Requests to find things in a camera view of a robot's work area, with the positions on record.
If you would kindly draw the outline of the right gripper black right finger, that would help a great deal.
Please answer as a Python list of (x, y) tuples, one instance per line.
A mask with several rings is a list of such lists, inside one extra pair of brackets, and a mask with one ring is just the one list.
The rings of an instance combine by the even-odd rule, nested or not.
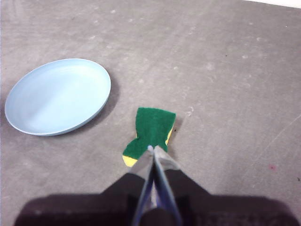
[(159, 178), (185, 226), (292, 226), (294, 215), (277, 200), (214, 195), (188, 177), (160, 146), (154, 148)]

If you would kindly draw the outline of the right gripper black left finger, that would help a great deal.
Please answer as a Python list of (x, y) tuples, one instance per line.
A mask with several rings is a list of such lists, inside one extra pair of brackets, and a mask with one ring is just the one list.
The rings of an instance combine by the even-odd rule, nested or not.
[(51, 194), (28, 201), (16, 226), (127, 226), (152, 166), (153, 147), (130, 171), (97, 194)]

